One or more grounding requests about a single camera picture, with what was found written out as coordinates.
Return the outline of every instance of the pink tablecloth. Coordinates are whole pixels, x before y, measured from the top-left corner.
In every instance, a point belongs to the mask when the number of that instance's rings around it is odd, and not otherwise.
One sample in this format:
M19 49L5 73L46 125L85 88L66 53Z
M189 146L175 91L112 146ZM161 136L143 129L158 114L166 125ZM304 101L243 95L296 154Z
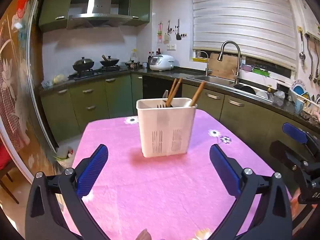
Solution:
M169 157L143 157L137 123L126 124L125 118L89 123L73 167L100 144L108 147L109 159L83 201L112 240L134 240L145 228L153 240L188 240L199 229L214 231L235 200L210 162L209 149L215 143L242 167L273 174L247 145L201 110L196 111L188 153ZM258 200L240 232L249 227ZM78 232L66 209L64 217Z

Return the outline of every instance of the screw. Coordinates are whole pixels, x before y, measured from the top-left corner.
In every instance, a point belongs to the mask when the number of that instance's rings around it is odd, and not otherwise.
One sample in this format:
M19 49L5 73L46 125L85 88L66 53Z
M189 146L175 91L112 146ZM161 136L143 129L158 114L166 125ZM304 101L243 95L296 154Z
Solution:
M274 174L274 176L275 176L277 179L281 179L281 178L282 178L281 173L279 173L279 172L276 172L276 173Z
M39 171L36 173L36 178L39 179L43 176L43 172L42 171Z
M249 168L244 169L244 173L247 175L251 175L253 173L253 171Z
M67 169L65 169L64 174L71 175L73 173L73 171L74 171L73 168L67 168Z

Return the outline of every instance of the rice cooker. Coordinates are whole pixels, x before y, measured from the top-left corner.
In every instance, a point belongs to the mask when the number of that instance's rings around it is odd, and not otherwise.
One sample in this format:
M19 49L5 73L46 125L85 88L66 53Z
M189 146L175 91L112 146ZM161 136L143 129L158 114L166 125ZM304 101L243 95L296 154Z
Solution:
M150 60L150 69L163 71L173 68L174 57L170 55L156 55Z

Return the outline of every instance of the gooseneck faucet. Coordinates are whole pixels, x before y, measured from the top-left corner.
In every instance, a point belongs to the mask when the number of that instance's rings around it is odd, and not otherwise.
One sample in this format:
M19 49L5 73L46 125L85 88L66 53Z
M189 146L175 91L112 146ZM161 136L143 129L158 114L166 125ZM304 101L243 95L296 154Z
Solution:
M234 41L225 41L222 46L221 46L221 52L219 54L219 57L218 57L218 61L222 61L223 59L223 51L224 51L224 47L227 45L227 44L233 44L236 46L237 50L238 50L238 66L237 66L237 70L236 70L236 74L233 72L233 74L236 76L236 84L239 83L239 71L240 71L240 63L241 63L241 52L240 52L240 48L239 48L239 45L236 44Z
M205 53L205 54L207 55L207 66L206 66L206 68L205 68L205 76L207 77L208 74L209 74L210 72L212 72L212 70L209 70L209 69L208 69L209 56L208 56L208 53L206 53L205 51L199 51L199 52L197 53L197 56L196 56L196 57L198 57L198 55L199 55L201 52L203 52L203 53Z

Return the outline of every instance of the window blind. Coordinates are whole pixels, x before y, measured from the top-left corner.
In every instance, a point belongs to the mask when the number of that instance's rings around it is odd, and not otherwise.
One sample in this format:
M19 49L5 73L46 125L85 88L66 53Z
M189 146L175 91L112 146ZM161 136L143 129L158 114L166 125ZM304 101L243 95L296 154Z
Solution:
M290 69L296 67L296 36L288 0L193 0L194 49L220 51L227 40L241 54ZM226 51L236 52L233 45Z

